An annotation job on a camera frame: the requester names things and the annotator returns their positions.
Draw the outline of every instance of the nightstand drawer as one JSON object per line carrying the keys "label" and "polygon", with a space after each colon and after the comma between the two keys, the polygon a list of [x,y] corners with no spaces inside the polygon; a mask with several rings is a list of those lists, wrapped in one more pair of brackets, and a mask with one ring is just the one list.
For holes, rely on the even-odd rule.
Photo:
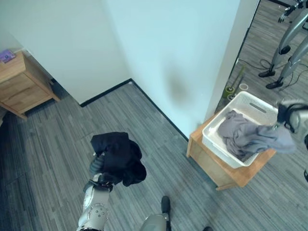
{"label": "nightstand drawer", "polygon": [[0,83],[0,102],[35,85],[25,74],[21,73],[3,83]]}
{"label": "nightstand drawer", "polygon": [[51,98],[47,92],[39,86],[33,85],[2,101],[2,103],[23,113],[32,108],[33,105],[38,105],[38,102],[42,103],[42,99],[46,101],[48,97]]}

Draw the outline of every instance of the humanoid robot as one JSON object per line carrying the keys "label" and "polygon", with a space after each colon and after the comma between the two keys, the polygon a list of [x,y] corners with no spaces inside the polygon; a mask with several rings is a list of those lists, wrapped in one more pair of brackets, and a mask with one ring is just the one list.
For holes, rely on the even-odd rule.
{"label": "humanoid robot", "polygon": [[[259,77],[269,77],[275,75],[275,68],[281,62],[282,56],[287,54],[291,47],[289,45],[290,41],[301,31],[302,27],[306,22],[308,22],[308,0],[297,0],[297,4],[290,6],[285,9],[285,13],[279,18],[278,22],[281,23],[284,19],[290,15],[293,11],[299,11],[297,17],[290,24],[285,34],[283,35],[280,44],[273,56],[268,71],[259,74]],[[280,73],[280,77],[277,81],[269,83],[266,85],[267,89],[274,89],[281,87],[283,85],[283,79],[289,76],[295,71],[297,66],[301,62],[301,58],[308,52],[308,34],[307,37],[302,41],[298,48],[294,51],[293,55],[288,60],[288,63],[284,66]]]}
{"label": "humanoid robot", "polygon": [[[277,123],[273,127],[284,125],[302,140],[308,149],[308,104],[303,101],[285,101],[279,104]],[[100,172],[104,164],[104,155],[96,156],[90,170],[97,169],[93,179],[85,186],[83,213],[78,222],[77,231],[103,231],[108,219],[108,199],[113,183],[107,180],[108,173]],[[308,181],[307,171],[304,176]],[[170,199],[162,198],[162,213],[150,215],[140,231],[171,231]]]}

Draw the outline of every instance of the black baseboard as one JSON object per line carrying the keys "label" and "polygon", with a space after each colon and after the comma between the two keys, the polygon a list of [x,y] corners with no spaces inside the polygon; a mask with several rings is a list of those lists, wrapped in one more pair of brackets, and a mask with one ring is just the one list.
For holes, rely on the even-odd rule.
{"label": "black baseboard", "polygon": [[107,91],[104,91],[103,93],[97,95],[97,96],[94,96],[93,98],[85,101],[84,103],[80,104],[81,107],[85,107],[87,106],[89,103],[92,103],[93,101],[99,99],[100,97],[112,92],[113,90],[116,90],[118,89],[119,87],[129,83],[129,82],[133,82],[133,84],[142,92],[142,94],[151,102],[151,104],[153,104],[153,106],[163,115],[164,118],[166,118],[166,120],[175,128],[175,130],[181,134],[181,136],[186,140],[188,141],[188,138],[184,135],[183,132],[181,132],[181,130],[168,118],[168,116],[166,116],[165,113],[163,113],[162,110],[160,110],[160,108],[153,102],[153,100],[151,100],[151,98],[141,89],[141,87],[139,87],[139,85],[133,80],[133,79],[128,79],[128,80],[125,80],[124,82],[114,86],[113,88],[110,88],[108,89]]}
{"label": "black baseboard", "polygon": [[284,7],[289,7],[289,6],[290,6],[289,4],[284,3],[284,2],[282,2],[282,1],[279,1],[279,0],[269,0],[269,1],[272,1],[272,2],[274,2],[274,3],[277,3],[277,4],[279,4],[279,5],[281,5],[281,6],[284,6]]}
{"label": "black baseboard", "polygon": [[142,92],[142,94],[153,104],[153,106],[163,115],[164,118],[166,118],[166,120],[175,128],[175,130],[181,134],[181,136],[188,141],[188,138],[185,136],[185,134],[183,132],[181,132],[181,130],[168,118],[168,116],[166,116],[165,113],[163,113],[162,110],[160,110],[160,108],[151,100],[151,98],[141,89],[141,87],[139,87],[139,85],[132,79],[131,80],[134,85]]}
{"label": "black baseboard", "polygon": [[89,100],[83,102],[82,104],[80,104],[80,106],[81,106],[81,107],[85,107],[85,106],[87,106],[89,103],[92,103],[93,101],[95,101],[95,100],[99,99],[100,97],[102,97],[102,96],[104,96],[104,95],[106,95],[106,94],[112,92],[112,91],[115,90],[115,89],[118,89],[119,87],[121,87],[121,86],[123,86],[123,85],[129,83],[130,81],[132,81],[131,78],[128,79],[128,80],[125,80],[124,82],[119,83],[118,85],[116,85],[116,86],[114,86],[114,87],[108,89],[107,91],[104,91],[104,92],[102,92],[101,94],[98,94],[97,96],[94,96],[93,98],[91,98],[91,99],[89,99]]}

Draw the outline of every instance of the purple object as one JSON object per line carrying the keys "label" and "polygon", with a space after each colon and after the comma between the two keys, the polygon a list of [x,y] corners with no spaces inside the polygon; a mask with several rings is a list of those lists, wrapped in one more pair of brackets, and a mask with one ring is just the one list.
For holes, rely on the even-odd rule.
{"label": "purple object", "polygon": [[10,50],[4,50],[0,53],[0,61],[7,63],[8,61],[15,58],[15,54],[11,52]]}

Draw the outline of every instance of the white wall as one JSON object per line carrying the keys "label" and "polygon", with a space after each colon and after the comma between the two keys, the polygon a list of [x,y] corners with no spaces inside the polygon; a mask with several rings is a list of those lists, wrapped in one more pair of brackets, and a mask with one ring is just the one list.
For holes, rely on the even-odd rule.
{"label": "white wall", "polygon": [[6,29],[0,26],[0,52],[10,49],[12,52],[19,51],[23,46]]}
{"label": "white wall", "polygon": [[130,78],[100,0],[0,0],[0,25],[79,103]]}
{"label": "white wall", "polygon": [[240,0],[106,2],[133,79],[189,136],[211,106]]}
{"label": "white wall", "polygon": [[253,16],[260,0],[241,0],[222,64],[216,79],[210,104],[207,108],[205,119],[210,118],[218,105],[224,86],[231,73],[236,56],[240,50],[246,31],[253,20]]}

